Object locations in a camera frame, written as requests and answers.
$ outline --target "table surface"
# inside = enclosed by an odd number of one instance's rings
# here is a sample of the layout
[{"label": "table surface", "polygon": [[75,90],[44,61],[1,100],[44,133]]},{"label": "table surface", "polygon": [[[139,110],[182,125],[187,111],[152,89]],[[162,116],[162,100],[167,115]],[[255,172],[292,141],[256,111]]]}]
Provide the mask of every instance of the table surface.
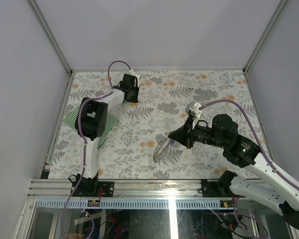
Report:
[{"label": "table surface", "polygon": [[[222,150],[213,146],[196,143],[192,149],[186,149],[175,143],[165,150],[160,149],[167,134],[184,124],[187,118],[184,110],[188,103],[196,101],[205,104],[230,99],[244,108],[266,150],[242,71],[139,73],[142,75],[139,102],[121,104],[109,112],[120,123],[98,150],[100,178],[217,179],[225,170],[236,172],[244,178],[255,177],[227,162]],[[113,72],[111,77],[113,85],[116,85],[123,73]],[[64,116],[80,106],[84,97],[97,97],[109,90],[106,72],[76,73]],[[217,114],[228,114],[238,124],[239,133],[255,141],[245,118],[234,105],[212,105],[204,109],[201,119],[211,124]],[[77,132],[62,122],[49,178],[67,178],[80,173],[82,143]]]}]

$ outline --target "striped napkin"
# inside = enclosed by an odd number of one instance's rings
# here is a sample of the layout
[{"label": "striped napkin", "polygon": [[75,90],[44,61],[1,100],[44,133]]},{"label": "striped napkin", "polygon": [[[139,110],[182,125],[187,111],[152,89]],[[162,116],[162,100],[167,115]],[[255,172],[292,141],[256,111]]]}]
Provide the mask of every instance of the striped napkin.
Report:
[{"label": "striped napkin", "polygon": [[[76,108],[63,120],[68,126],[70,126],[76,132],[77,132],[77,130],[75,128],[75,120],[78,116],[79,110],[80,110],[80,107]],[[94,112],[92,114],[88,113],[88,116],[94,117],[95,113]],[[116,126],[119,122],[120,121],[117,118],[115,118],[114,116],[112,116],[110,114],[106,115],[105,131],[99,140],[98,148],[102,146],[102,144],[108,138],[108,135],[111,132],[111,130],[113,129],[113,127]]]}]

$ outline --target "white wall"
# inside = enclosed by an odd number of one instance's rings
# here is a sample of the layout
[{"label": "white wall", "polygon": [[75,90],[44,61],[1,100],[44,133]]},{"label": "white wall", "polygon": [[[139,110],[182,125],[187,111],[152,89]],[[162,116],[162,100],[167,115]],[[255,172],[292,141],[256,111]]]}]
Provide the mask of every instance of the white wall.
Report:
[{"label": "white wall", "polygon": [[65,83],[26,0],[0,0],[0,239],[13,234]]},{"label": "white wall", "polygon": [[279,1],[37,0],[74,69],[243,68]]},{"label": "white wall", "polygon": [[289,1],[249,77],[274,157],[299,180],[299,0]]}]

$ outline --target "green striped cloth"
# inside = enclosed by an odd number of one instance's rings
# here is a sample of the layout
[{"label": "green striped cloth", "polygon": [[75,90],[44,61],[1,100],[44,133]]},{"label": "green striped cloth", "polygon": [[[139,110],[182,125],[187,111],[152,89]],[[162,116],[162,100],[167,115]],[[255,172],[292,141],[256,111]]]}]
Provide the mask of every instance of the green striped cloth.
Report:
[{"label": "green striped cloth", "polygon": [[[78,116],[79,110],[80,110],[80,107],[76,108],[63,120],[68,126],[70,126],[76,132],[77,132],[77,130],[75,128],[75,120]],[[95,113],[88,114],[88,116],[94,117]],[[117,118],[113,117],[112,115],[110,115],[110,114],[106,115],[105,131],[99,140],[98,148],[102,146],[102,144],[108,138],[108,135],[111,132],[111,130],[113,129],[113,127],[116,126],[119,122],[120,121]]]}]

